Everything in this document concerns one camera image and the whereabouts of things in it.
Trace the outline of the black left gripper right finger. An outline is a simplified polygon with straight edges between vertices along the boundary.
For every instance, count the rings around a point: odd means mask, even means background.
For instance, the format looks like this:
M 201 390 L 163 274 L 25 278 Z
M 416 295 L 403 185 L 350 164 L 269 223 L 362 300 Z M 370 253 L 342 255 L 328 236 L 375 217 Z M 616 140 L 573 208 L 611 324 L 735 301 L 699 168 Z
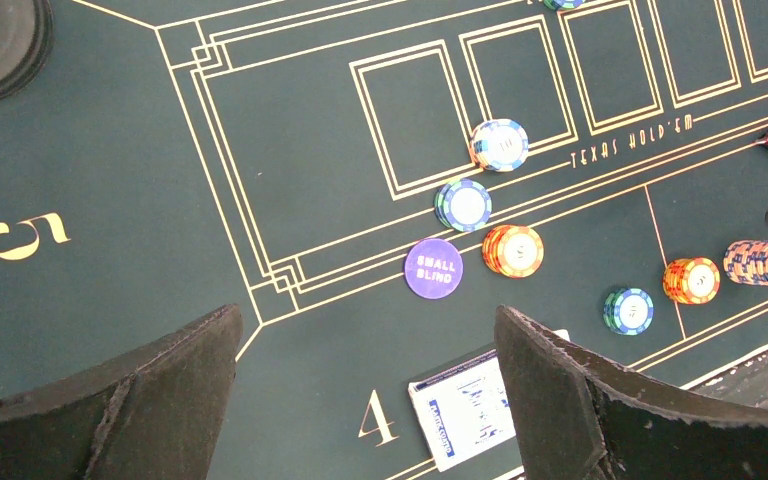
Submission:
M 507 306 L 494 336 L 527 478 L 768 479 L 768 409 L 663 383 Z

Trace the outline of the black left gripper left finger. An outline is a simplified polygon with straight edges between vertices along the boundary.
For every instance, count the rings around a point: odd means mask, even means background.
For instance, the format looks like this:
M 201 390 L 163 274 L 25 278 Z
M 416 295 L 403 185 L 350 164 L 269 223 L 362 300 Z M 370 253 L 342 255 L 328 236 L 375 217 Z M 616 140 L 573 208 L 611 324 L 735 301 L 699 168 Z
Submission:
M 234 304 L 113 359 L 0 399 L 0 479 L 203 479 L 243 319 Z

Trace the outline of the pink blue chips small pile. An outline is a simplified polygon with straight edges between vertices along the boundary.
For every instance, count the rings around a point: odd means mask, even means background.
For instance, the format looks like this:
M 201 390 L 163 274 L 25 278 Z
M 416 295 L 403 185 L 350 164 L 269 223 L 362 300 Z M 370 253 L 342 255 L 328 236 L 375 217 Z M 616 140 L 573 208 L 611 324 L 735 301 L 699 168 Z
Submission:
M 516 121 L 502 118 L 483 121 L 472 131 L 468 152 L 485 170 L 512 172 L 522 166 L 530 150 L 526 130 Z

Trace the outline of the green blue chip stack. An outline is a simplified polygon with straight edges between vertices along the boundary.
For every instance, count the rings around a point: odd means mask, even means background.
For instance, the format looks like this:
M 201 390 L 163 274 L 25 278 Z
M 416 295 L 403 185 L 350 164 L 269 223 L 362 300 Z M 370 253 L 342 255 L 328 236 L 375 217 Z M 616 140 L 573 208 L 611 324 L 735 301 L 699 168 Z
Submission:
M 603 322 L 614 333 L 640 335 L 651 325 L 654 304 L 651 296 L 639 288 L 623 287 L 612 291 L 603 302 Z

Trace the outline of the orange red chip stack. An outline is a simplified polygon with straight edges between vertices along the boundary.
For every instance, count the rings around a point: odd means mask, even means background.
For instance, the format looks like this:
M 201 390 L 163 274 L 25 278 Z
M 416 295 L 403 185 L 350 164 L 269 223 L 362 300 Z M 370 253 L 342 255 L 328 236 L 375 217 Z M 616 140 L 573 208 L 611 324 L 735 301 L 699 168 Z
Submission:
M 671 261 L 662 276 L 662 287 L 673 301 L 687 305 L 710 302 L 719 292 L 719 268 L 705 257 Z

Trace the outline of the orange red chips small pile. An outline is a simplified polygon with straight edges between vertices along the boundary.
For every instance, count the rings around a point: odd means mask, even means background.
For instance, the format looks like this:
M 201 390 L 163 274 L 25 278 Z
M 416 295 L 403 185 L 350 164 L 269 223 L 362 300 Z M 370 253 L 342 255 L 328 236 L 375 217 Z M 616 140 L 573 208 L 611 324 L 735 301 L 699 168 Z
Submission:
M 482 242 L 486 266 L 510 278 L 526 278 L 534 274 L 540 268 L 544 254 L 542 238 L 527 226 L 497 226 Z

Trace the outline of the purple small blind button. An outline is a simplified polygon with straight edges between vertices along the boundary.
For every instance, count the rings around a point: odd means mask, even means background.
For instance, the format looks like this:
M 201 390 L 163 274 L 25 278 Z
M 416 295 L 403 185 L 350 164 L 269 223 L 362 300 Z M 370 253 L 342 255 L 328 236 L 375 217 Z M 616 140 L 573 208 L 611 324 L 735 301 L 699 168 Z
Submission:
M 452 294 L 463 277 L 463 260 L 449 241 L 426 238 L 414 245 L 405 259 L 403 273 L 418 296 L 438 300 Z

